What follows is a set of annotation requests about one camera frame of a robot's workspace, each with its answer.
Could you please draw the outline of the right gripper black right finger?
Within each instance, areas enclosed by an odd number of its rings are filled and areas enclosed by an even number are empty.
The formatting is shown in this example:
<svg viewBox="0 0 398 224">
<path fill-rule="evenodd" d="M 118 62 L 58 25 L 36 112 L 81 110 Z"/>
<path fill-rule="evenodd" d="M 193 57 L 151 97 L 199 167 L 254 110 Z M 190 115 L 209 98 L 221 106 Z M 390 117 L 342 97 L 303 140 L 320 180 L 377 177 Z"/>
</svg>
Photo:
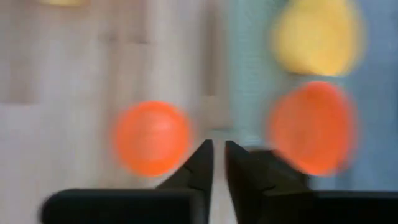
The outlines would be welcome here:
<svg viewBox="0 0 398 224">
<path fill-rule="evenodd" d="M 226 174 L 238 223 L 397 224 L 397 193 L 313 190 L 307 175 L 271 151 L 226 142 Z"/>
</svg>

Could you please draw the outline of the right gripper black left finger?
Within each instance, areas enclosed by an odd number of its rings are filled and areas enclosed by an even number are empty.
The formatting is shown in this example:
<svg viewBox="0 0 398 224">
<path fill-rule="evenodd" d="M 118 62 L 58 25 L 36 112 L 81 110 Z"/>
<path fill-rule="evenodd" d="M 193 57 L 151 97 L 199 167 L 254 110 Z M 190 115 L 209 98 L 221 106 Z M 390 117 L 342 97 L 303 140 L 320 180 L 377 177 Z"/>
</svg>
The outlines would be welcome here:
<svg viewBox="0 0 398 224">
<path fill-rule="evenodd" d="M 42 204 L 40 222 L 208 223 L 213 162 L 213 142 L 208 139 L 154 189 L 62 190 Z"/>
</svg>

